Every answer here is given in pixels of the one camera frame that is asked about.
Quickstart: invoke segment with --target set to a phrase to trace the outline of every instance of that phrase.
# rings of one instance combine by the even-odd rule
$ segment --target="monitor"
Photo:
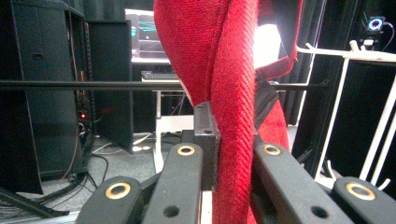
[[[125,9],[131,22],[132,63],[169,63],[154,24],[154,13]]]

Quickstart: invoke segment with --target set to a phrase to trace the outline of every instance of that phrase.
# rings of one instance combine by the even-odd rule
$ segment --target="white light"
[[[254,68],[263,67],[278,59],[280,35],[276,25],[266,24],[256,28],[254,33]]]

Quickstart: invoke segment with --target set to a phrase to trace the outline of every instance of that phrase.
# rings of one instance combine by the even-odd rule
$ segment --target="red garment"
[[[221,134],[213,223],[247,223],[256,76],[252,51],[259,2],[156,0],[154,11],[163,47],[192,105],[210,101]],[[261,15],[272,11],[261,10]],[[288,62],[294,58],[290,55]],[[261,73],[267,77],[285,73],[266,71]],[[276,112],[282,119],[281,110]],[[286,125],[278,128],[284,133]]]

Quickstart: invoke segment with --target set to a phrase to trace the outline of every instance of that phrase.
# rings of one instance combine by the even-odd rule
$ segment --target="gold ring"
[[[362,189],[364,191],[364,194],[361,194],[354,189]],[[372,190],[370,190],[369,188],[364,187],[363,185],[358,184],[358,183],[346,184],[346,190],[353,196],[355,196],[359,199],[362,199],[362,200],[372,201],[375,199],[375,194],[373,193]]]
[[[276,156],[276,155],[279,155],[281,151],[280,151],[280,149],[278,147],[274,147],[274,146],[271,146],[271,145],[265,145],[264,146],[264,152],[266,152],[266,153],[268,153],[270,155]]]
[[[113,189],[116,187],[123,187],[123,190],[121,190],[120,192],[113,192]],[[109,199],[121,199],[123,197],[125,197],[129,191],[131,191],[131,185],[127,184],[127,183],[116,183],[113,184],[112,186],[108,187],[106,190],[106,197]]]
[[[194,151],[195,149],[193,147],[182,146],[177,150],[177,153],[182,156],[190,156]]]

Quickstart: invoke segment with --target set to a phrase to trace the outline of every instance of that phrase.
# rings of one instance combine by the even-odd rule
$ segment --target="black hole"
[[[189,153],[189,152],[191,152],[191,148],[183,147],[181,149],[181,151],[184,152],[184,153]]]
[[[319,206],[312,206],[311,211],[317,217],[326,218],[329,216],[329,214],[327,214],[326,210],[324,210],[323,208],[321,208]]]
[[[163,214],[166,217],[176,217],[178,215],[178,212],[180,212],[180,209],[178,209],[178,207],[174,205],[168,206],[163,210]]]
[[[111,190],[111,193],[117,195],[119,193],[123,193],[125,191],[124,186],[116,186],[114,189]]]
[[[359,188],[359,187],[353,187],[352,190],[357,192],[359,195],[364,195],[364,196],[370,195],[369,191],[367,191],[365,189],[362,189],[362,188]]]
[[[269,151],[269,152],[277,152],[277,148],[276,147],[268,147],[267,151]]]

